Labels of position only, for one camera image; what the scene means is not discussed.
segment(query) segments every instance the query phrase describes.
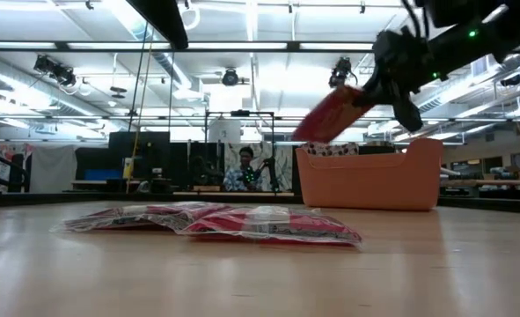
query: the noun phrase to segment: ceiling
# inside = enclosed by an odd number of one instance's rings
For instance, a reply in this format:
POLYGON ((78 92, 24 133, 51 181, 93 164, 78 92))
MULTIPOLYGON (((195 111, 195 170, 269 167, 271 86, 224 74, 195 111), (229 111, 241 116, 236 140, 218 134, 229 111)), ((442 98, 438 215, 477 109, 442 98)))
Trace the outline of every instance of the ceiling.
MULTIPOLYGON (((185 11, 183 2, 179 2, 190 42, 371 42, 385 28, 399 30, 406 25, 412 27, 398 0, 367 0, 364 14, 360 13, 361 1, 292 0, 290 3, 291 13, 289 1, 282 0, 194 0, 190 3, 189 11, 185 11)), ((93 10, 87 9, 84 0, 0 1, 0 41, 140 40, 140 26, 143 26, 140 21, 143 20, 124 0, 91 1, 91 5, 93 10)), ((432 28, 431 36, 442 31, 432 28)), ((165 39, 160 34, 154 34, 153 40, 165 39)), ((176 137, 187 139, 189 129, 192 133, 202 134, 204 119, 201 117, 204 116, 205 107, 216 111, 242 107, 248 110, 274 111, 281 116, 302 117, 331 91, 327 84, 328 78, 331 68, 340 57, 350 58, 354 73, 359 78, 359 85, 370 77, 373 64, 372 54, 344 54, 339 51, 260 52, 251 55, 243 51, 211 50, 162 56, 172 59, 171 62, 179 68, 179 72, 191 80, 190 86, 184 89, 176 86, 164 63, 157 59, 157 53, 0 51, 0 63, 5 65, 2 67, 0 64, 0 71, 6 77, 30 85, 31 89, 43 92, 54 100, 66 101, 63 106, 51 109, 51 115, 125 115, 132 107, 140 114, 142 107, 143 115, 168 116, 168 107, 171 104, 172 126, 184 128, 179 130, 182 132, 176 137), (38 79, 40 74, 33 70, 33 66, 39 54, 48 54, 54 61, 72 67, 78 84, 62 88, 48 77, 38 79), (246 85, 238 85, 231 90, 224 89, 220 79, 227 68, 235 69, 240 77, 246 78, 246 85), (111 86, 126 89, 125 98, 113 98, 111 86)), ((480 62, 485 70, 490 71, 488 74, 479 76, 476 70, 473 74, 473 68, 465 66, 451 74, 449 81, 436 81, 423 87, 422 92, 413 97, 414 103, 421 107, 422 116, 432 119, 458 117, 465 111, 486 103, 492 104, 491 107, 485 107, 477 114, 466 115, 465 118, 501 118, 515 110, 518 107, 516 97, 520 95, 520 85, 511 88, 497 85, 495 89, 494 82, 514 71, 520 71, 520 56, 513 56, 509 65, 501 68, 488 59, 480 62)), ((30 114, 31 109, 24 111, 23 114, 30 114)), ((367 116, 393 117, 393 112, 391 107, 377 106, 367 116)), ((35 119, 34 122, 40 125, 43 120, 45 119, 35 119)), ((426 134, 449 132, 454 133, 452 138, 456 138, 461 132, 486 125, 484 122, 433 120, 427 123, 424 129, 426 134)), ((249 129, 257 128, 253 128, 253 122, 244 124, 249 129)), ((276 126, 280 127, 276 132, 289 133, 297 124, 298 120, 276 122, 276 126)), ((145 129, 160 130, 167 122, 144 120, 140 125, 145 129)), ((127 123, 118 119, 111 126, 120 129, 125 128, 127 123)), ((88 124, 83 128, 92 129, 90 127, 88 124)), ((356 128, 350 130, 352 136, 364 132, 366 136, 385 136, 402 141, 414 137, 400 137, 405 131, 395 122, 386 120, 358 122, 352 128, 356 128)), ((489 126, 480 133, 495 128, 496 126, 489 126)))

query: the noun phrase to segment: wooden table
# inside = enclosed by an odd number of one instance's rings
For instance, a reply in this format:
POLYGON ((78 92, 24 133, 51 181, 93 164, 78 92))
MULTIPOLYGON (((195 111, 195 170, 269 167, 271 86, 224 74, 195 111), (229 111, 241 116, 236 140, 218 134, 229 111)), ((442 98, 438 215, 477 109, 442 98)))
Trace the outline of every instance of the wooden table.
POLYGON ((0 210, 0 317, 520 316, 520 214, 325 210, 347 247, 53 234, 119 202, 0 210))

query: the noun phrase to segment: man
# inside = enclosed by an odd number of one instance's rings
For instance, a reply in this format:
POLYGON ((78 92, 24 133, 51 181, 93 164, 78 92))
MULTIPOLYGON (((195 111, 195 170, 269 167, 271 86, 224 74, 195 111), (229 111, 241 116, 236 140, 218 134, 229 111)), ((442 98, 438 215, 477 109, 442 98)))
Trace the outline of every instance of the man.
POLYGON ((253 150, 246 146, 240 149, 240 167, 231 168, 224 176, 224 188, 227 191, 254 191, 261 190, 261 178, 256 181, 244 181, 246 171, 252 171, 250 163, 253 159, 253 150))

